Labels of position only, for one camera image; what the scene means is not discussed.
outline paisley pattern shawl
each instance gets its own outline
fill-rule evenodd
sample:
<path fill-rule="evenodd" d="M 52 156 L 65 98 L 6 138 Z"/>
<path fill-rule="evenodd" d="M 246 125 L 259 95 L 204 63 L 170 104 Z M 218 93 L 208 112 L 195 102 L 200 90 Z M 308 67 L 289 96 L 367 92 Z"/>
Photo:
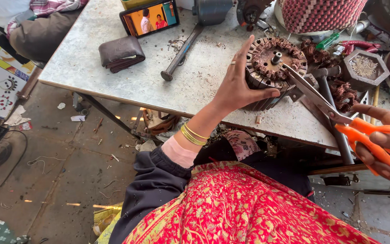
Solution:
<path fill-rule="evenodd" d="M 240 162 L 198 165 L 185 191 L 156 208 L 123 244 L 378 243 Z"/>

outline woman's left hand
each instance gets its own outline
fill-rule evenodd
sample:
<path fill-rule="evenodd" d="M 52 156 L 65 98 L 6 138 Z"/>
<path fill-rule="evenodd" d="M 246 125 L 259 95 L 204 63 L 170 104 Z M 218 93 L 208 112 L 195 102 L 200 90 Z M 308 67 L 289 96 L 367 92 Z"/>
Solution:
<path fill-rule="evenodd" d="M 232 61 L 236 63 L 228 66 L 227 74 L 211 102 L 215 108 L 227 114 L 250 103 L 280 95 L 276 88 L 252 90 L 246 84 L 246 54 L 253 41 L 254 36 L 251 35 L 234 55 Z"/>

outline phone screen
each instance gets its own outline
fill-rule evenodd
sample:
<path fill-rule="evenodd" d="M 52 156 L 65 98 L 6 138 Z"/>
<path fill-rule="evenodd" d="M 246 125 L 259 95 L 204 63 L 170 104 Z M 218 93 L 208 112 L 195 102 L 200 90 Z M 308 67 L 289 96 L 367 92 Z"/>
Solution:
<path fill-rule="evenodd" d="M 173 1 L 158 3 L 135 12 L 125 11 L 121 18 L 127 34 L 141 37 L 179 24 Z"/>

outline woman's right hand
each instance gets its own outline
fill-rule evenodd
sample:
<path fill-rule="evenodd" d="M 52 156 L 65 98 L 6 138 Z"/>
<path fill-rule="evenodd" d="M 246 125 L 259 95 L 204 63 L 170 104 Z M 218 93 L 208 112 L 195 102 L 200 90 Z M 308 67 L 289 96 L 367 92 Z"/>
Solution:
<path fill-rule="evenodd" d="M 355 112 L 363 113 L 369 115 L 375 119 L 378 119 L 382 122 L 383 125 L 390 125 L 390 111 L 377 108 L 371 105 L 357 104 L 352 107 L 352 110 Z M 390 134 L 384 134 L 381 132 L 373 132 L 369 135 L 371 142 L 383 147 L 390 149 Z M 384 164 L 375 158 L 371 152 L 362 144 L 358 143 L 356 145 L 356 154 L 359 158 L 372 169 L 374 169 L 381 176 L 390 180 L 390 166 Z"/>

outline workbench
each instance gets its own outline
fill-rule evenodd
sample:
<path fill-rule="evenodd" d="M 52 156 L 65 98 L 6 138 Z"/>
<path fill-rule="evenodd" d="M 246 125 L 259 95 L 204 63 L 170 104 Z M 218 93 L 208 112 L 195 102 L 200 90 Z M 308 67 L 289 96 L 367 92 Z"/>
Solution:
<path fill-rule="evenodd" d="M 280 37 L 287 38 L 289 33 L 279 25 L 273 9 L 268 9 L 267 22 L 279 28 Z M 249 35 L 254 34 L 255 39 L 265 36 L 257 26 L 251 33 L 239 26 L 236 7 L 232 7 L 222 24 L 204 28 L 188 51 L 184 64 L 174 72 L 174 79 L 167 82 L 161 78 L 160 72 L 176 55 L 172 47 L 168 50 L 169 40 L 179 35 L 188 37 L 197 22 L 197 16 L 192 16 L 191 11 L 179 10 L 179 26 L 139 39 L 145 61 L 112 74 L 101 66 L 98 47 L 127 36 L 119 19 L 123 10 L 119 1 L 90 0 L 47 63 L 39 77 L 40 82 L 75 91 L 104 113 L 106 111 L 94 97 L 191 118 L 213 99 L 234 54 Z M 293 34 L 290 41 L 299 46 L 300 38 Z M 339 40 L 348 39 L 349 36 L 342 33 Z M 384 91 L 380 92 L 379 103 L 380 107 L 390 109 L 389 95 Z M 257 115 L 263 118 L 261 124 L 255 123 Z M 126 125 L 115 116 L 107 116 L 125 128 Z M 336 148 L 332 134 L 306 107 L 293 103 L 289 97 L 263 112 L 239 109 L 230 113 L 223 123 L 324 148 Z"/>

